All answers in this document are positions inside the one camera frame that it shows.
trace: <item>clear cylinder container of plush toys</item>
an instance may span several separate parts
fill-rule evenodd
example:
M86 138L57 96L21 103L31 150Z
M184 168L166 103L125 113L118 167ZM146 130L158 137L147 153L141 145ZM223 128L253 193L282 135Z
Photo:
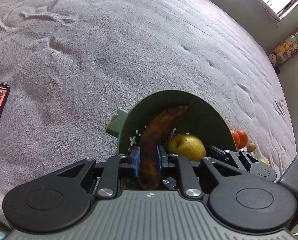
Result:
M269 60L272 66L275 68L279 66L281 63L289 59L295 52L298 51L298 29L297 32L288 39L286 39L283 43L278 45L270 54Z

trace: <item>black circular joint cover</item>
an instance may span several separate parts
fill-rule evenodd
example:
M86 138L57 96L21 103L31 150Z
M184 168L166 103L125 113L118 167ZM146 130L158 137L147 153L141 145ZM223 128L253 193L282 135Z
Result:
M51 233L80 221L90 197L72 178L41 177L12 189L2 203L10 225L20 231Z
M248 174L221 180L210 193L208 207L226 225L260 233L287 226L296 199L283 186Z

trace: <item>small round brown fruit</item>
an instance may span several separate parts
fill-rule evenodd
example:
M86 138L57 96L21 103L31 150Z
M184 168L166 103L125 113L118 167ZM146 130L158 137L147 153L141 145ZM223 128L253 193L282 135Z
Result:
M254 143L248 143L247 144L247 152L254 152L255 150L256 150L256 144L254 144Z

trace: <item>ribbed gray panel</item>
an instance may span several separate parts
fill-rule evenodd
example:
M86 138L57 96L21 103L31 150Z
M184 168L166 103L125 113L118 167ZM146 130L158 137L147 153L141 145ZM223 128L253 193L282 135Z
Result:
M248 236L219 225L198 201L177 191L123 191L115 200L99 201L88 218L63 232L30 235L13 231L6 240L289 240L282 230Z

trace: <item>banana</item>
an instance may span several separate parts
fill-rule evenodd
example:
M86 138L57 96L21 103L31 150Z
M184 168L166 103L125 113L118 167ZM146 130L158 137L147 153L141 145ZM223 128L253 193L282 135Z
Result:
M162 179L158 174L156 146L164 144L187 111L188 106L168 107L155 116L142 133L138 143L140 146L138 182L143 189L162 189Z

